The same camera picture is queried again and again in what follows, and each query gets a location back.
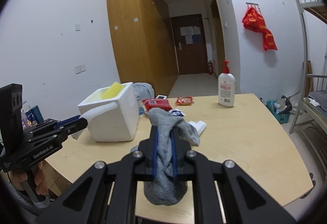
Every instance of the hand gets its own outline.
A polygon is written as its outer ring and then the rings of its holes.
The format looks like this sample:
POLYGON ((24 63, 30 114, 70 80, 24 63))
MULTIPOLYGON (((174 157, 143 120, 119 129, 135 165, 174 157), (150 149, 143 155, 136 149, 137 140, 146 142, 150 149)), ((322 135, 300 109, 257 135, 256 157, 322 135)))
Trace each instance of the hand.
MULTIPOLYGON (((48 183, 45 179, 45 173, 43 168, 43 163, 40 162, 37 164, 38 170, 34 175, 34 181, 36 184, 36 193, 38 195, 47 195, 49 192, 48 183)), ((13 186, 20 191, 24 191, 25 188, 22 186, 22 182, 27 180, 27 174, 22 171, 13 170, 9 172, 9 178, 13 186)))

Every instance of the gray blanket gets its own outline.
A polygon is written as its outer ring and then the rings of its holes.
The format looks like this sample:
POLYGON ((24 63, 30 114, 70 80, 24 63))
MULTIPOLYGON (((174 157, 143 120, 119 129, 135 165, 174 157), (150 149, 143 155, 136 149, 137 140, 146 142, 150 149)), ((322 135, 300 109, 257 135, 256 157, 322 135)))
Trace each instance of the gray blanket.
POLYGON ((327 92, 325 90, 310 92, 309 97, 318 102, 324 111, 327 111, 327 92))
POLYGON ((154 205, 177 204, 187 191, 186 182, 174 180, 170 131, 177 127, 181 139, 199 146, 197 130, 180 116, 160 108, 149 110, 151 124, 158 127, 157 173, 154 181, 144 182, 144 194, 154 205))

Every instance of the red cloth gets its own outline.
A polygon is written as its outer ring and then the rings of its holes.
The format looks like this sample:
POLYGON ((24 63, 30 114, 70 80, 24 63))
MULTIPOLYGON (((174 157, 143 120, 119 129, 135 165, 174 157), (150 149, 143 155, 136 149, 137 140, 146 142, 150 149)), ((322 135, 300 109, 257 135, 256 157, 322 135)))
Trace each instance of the red cloth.
POLYGON ((246 29, 263 34, 264 50, 277 50, 274 36, 272 35, 271 31, 267 29, 264 17, 258 13, 254 7, 249 7, 247 9, 242 22, 246 29))

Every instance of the wall socket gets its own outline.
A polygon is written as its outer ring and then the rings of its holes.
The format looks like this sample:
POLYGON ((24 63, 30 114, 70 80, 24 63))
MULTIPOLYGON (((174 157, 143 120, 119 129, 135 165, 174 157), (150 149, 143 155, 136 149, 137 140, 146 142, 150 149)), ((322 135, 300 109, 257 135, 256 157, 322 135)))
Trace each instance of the wall socket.
POLYGON ((79 66, 75 66, 74 67, 74 70, 75 70, 75 74, 79 74, 79 73, 85 72, 86 71, 85 64, 82 64, 82 65, 79 65, 79 66))
POLYGON ((85 64, 80 65, 80 67, 81 67, 81 72, 85 72, 86 71, 85 64))

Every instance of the yellow sponge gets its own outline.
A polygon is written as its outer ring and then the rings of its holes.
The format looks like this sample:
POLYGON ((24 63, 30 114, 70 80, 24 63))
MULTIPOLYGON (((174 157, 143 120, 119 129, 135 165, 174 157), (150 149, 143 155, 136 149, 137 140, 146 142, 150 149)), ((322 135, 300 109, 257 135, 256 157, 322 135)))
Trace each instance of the yellow sponge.
POLYGON ((119 94, 124 86, 118 82, 114 82, 108 89, 101 95, 101 99, 111 99, 119 94))

